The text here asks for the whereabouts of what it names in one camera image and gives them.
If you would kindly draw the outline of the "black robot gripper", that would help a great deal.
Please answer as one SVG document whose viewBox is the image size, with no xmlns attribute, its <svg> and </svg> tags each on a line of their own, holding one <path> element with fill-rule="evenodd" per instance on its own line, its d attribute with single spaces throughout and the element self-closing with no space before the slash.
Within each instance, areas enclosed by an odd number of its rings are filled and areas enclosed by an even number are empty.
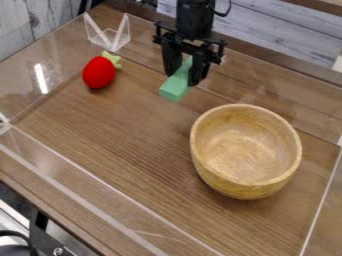
<svg viewBox="0 0 342 256">
<path fill-rule="evenodd" d="M 185 53 L 192 57 L 188 85 L 196 86 L 207 77 L 211 62 L 220 64 L 225 42 L 212 38 L 213 16 L 227 12 L 215 10 L 216 0 L 176 0 L 176 18 L 172 26 L 153 23 L 153 42 L 161 46 L 164 73 L 171 76 L 181 65 Z"/>
</svg>

